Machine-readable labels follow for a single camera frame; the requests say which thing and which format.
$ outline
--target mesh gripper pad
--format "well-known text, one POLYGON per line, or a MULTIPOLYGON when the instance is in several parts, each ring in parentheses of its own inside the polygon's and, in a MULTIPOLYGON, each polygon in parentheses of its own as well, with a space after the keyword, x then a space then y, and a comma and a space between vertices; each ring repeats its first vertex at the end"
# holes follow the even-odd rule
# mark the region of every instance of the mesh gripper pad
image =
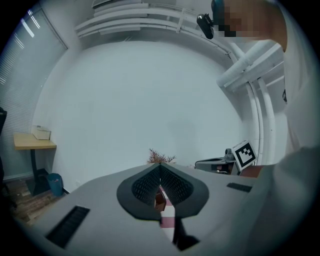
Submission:
POLYGON ((133 217, 160 221, 161 215, 154 208, 160 185, 175 207, 176 218, 197 215, 209 198, 209 190, 202 181, 166 163, 155 163, 125 179, 117 189, 117 199, 133 217))

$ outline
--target white shirt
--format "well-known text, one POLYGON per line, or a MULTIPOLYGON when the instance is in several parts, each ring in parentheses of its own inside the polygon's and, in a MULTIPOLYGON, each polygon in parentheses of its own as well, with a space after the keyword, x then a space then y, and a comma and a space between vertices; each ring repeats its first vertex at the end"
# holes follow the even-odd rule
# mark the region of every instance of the white shirt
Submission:
POLYGON ((263 253, 282 243, 297 228, 320 185, 319 64, 298 24, 288 11, 280 8, 287 28, 284 78, 288 155, 279 163, 264 167, 255 184, 266 196, 259 198, 264 202, 255 220, 251 241, 263 253))
POLYGON ((284 79, 288 122, 286 154, 320 144, 319 63, 300 26, 280 6, 287 29, 284 79))

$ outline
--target window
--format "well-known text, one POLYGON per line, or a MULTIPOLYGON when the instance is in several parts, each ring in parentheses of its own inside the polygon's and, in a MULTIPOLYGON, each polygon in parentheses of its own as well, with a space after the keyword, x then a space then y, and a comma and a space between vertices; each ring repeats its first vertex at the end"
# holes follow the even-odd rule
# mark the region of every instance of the window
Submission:
POLYGON ((39 4, 21 19, 3 49, 0 107, 7 111, 7 118, 0 136, 0 156, 8 178, 32 172, 30 154, 14 149, 13 134, 30 133, 42 88, 66 50, 39 4))

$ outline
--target tissue box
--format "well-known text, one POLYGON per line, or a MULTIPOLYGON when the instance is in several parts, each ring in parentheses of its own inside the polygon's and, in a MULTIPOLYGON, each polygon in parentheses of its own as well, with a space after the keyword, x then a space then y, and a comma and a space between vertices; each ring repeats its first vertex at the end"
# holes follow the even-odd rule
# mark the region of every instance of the tissue box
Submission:
POLYGON ((50 140, 51 131, 49 131, 47 128, 42 127, 40 125, 33 125, 31 128, 31 133, 38 140, 50 140))

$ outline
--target wooden floor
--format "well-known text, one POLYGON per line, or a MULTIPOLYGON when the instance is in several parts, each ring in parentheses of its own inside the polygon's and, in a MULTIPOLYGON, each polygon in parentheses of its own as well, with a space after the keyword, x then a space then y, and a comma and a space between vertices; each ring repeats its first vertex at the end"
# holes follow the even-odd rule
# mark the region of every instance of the wooden floor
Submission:
POLYGON ((12 216, 29 226, 32 226, 37 218, 64 196, 56 197, 50 190, 36 196, 31 196, 26 185, 26 180, 22 179, 8 182, 6 185, 9 188, 9 195, 6 189, 2 190, 3 195, 9 197, 17 205, 16 209, 13 206, 10 207, 12 216))

